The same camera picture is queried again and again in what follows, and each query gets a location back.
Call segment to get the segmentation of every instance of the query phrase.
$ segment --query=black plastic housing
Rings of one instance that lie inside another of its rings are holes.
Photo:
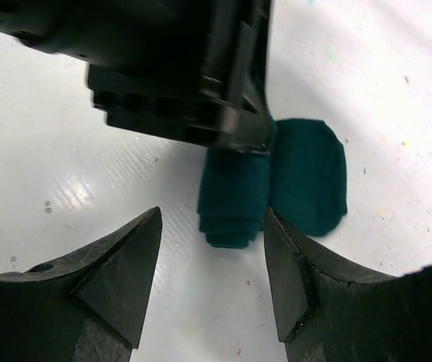
[[[153,208],[65,256],[0,274],[0,362],[128,362],[161,233]]]
[[[272,209],[264,236],[288,362],[432,361],[432,266],[400,278],[365,268]]]
[[[0,32],[90,64],[113,127],[266,153],[271,0],[0,0]]]

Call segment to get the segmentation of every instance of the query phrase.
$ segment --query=white table surface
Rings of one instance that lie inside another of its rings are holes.
[[[345,144],[348,215],[320,241],[393,275],[432,264],[432,2],[276,0],[273,25],[273,116],[323,119]],[[164,233],[132,361],[285,362],[262,239],[216,250],[197,231],[204,149],[105,126],[84,72],[0,35],[0,272],[158,205]]]

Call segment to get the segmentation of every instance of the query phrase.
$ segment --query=screw hole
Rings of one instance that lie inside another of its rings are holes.
[[[28,273],[45,272],[45,271],[50,270],[52,268],[53,268],[53,264],[50,264],[49,262],[44,262],[43,264],[35,265],[33,268],[28,270]]]

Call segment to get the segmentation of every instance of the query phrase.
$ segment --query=teal felt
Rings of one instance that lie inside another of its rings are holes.
[[[269,204],[310,236],[324,236],[347,213],[343,145],[323,121],[277,123]]]
[[[275,133],[273,119],[271,126]],[[246,247],[262,230],[270,192],[269,155],[208,149],[199,190],[199,230],[214,247]]]
[[[347,213],[345,151],[335,134],[322,121],[271,122],[270,157],[207,151],[199,229],[214,247],[247,247],[268,205],[310,236],[327,234]]]

